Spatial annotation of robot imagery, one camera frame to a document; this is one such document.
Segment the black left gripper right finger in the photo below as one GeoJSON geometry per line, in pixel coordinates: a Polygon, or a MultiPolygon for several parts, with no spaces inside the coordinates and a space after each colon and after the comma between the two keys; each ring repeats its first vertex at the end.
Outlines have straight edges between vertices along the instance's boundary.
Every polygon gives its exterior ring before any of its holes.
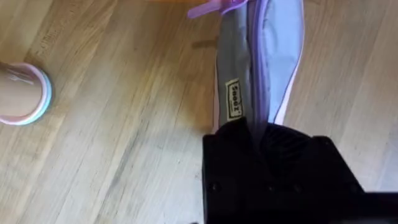
{"type": "Polygon", "coordinates": [[[330,223],[362,220],[365,191],[326,136],[269,124],[262,152],[271,179],[259,223],[330,223]]]}

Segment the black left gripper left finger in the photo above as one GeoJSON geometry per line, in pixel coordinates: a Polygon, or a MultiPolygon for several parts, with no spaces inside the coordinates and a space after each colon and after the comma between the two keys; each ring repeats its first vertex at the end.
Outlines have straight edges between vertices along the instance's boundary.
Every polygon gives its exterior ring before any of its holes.
{"type": "Polygon", "coordinates": [[[205,223],[262,223],[264,164],[255,152],[245,118],[230,121],[203,137],[205,223]]]}

